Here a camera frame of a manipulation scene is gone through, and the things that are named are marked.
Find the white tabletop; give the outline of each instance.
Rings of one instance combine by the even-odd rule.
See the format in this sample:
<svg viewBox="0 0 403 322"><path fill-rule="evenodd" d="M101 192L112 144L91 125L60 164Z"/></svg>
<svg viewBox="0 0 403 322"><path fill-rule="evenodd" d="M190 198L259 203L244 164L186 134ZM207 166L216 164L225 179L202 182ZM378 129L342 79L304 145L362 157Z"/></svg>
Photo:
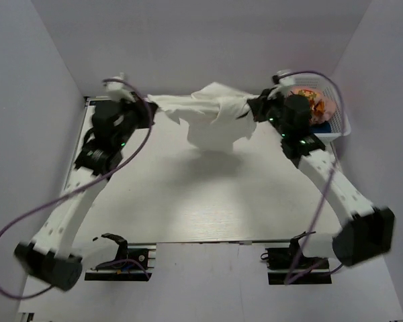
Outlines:
<svg viewBox="0 0 403 322"><path fill-rule="evenodd" d="M82 136L92 113L88 107ZM133 134L124 158L145 134ZM157 113L147 145L112 177L76 241L107 232L132 243L288 239L308 228L320 193L283 155L269 124L259 124L251 140L237 141L231 155L200 152L186 137L185 122ZM327 204L317 232L339 227Z"/></svg>
<svg viewBox="0 0 403 322"><path fill-rule="evenodd" d="M92 108L87 112L82 133ZM132 136L125 156L145 133ZM251 141L237 142L231 156L194 150L186 133L185 125L158 114L147 146L99 195L77 239L105 232L133 243L287 239L307 229L320 193L283 156L268 124ZM328 205L316 230L339 230ZM19 311L54 322L403 319L382 258L341 270L332 285L272 286L263 252L261 244L158 244L149 282L80 278L66 293L22 301ZM29 277L24 294L45 287Z"/></svg>
<svg viewBox="0 0 403 322"><path fill-rule="evenodd" d="M343 269L327 285L268 285L262 245L159 244L149 282L81 278L19 311L53 322L388 322L403 319L382 258ZM25 294L46 288L28 278Z"/></svg>

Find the plastic basket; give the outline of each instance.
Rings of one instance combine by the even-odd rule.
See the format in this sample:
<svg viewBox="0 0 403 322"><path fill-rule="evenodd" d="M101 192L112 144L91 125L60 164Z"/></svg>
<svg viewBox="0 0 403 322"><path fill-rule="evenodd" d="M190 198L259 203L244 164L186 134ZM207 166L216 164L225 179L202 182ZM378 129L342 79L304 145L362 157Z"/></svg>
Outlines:
<svg viewBox="0 0 403 322"><path fill-rule="evenodd" d="M336 113L334 113L333 117L328 121L331 125L331 133L316 133L315 135L322 141L324 144L329 144L334 139L337 139L341 136L341 109L342 107L339 105L339 97L337 95L334 87L328 82L325 78L315 74L297 74L290 76L290 78L294 79L296 86L302 87L310 87L311 89L317 89L321 91L324 96L327 96L329 99L332 99L337 106ZM284 81L290 81L288 77L283 79ZM345 113L345 132L344 136L347 136L351 133L351 126L349 125L348 116Z"/></svg>

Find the white cloth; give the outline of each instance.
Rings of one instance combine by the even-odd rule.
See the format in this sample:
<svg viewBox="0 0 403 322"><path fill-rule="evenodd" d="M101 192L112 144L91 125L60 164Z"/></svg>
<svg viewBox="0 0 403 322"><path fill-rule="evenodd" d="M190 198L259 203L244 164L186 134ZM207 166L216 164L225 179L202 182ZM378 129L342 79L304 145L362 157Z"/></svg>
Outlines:
<svg viewBox="0 0 403 322"><path fill-rule="evenodd" d="M188 122L188 142L201 150L233 149L240 138L250 139L257 124L247 99L256 97L219 83L190 96L148 95L174 122Z"/></svg>

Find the orange food package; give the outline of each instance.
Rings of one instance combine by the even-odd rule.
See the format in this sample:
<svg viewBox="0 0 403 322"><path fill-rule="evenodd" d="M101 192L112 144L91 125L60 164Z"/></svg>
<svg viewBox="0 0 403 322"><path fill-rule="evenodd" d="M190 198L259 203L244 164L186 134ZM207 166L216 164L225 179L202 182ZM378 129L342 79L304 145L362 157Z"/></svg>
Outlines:
<svg viewBox="0 0 403 322"><path fill-rule="evenodd" d="M316 89L293 87L289 93L302 95L309 99L312 110L311 124L321 124L328 121L337 110L336 103Z"/></svg>

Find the white wall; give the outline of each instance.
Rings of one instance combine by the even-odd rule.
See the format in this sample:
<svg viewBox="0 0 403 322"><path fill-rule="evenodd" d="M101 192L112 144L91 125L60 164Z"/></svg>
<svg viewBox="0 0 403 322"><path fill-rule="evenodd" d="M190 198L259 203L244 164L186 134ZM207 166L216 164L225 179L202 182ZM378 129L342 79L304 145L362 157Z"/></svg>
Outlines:
<svg viewBox="0 0 403 322"><path fill-rule="evenodd" d="M397 217L386 262L403 308L403 0L373 0L334 77L353 129L343 168Z"/></svg>
<svg viewBox="0 0 403 322"><path fill-rule="evenodd" d="M120 71L148 93L212 81L258 93L277 70L332 74L370 0L33 0L82 94Z"/></svg>
<svg viewBox="0 0 403 322"><path fill-rule="evenodd" d="M83 98L30 1L0 0L0 229L57 196L82 114ZM0 242L7 290L22 290L13 250L41 222L24 221ZM0 321L13 321L16 308L0 295Z"/></svg>

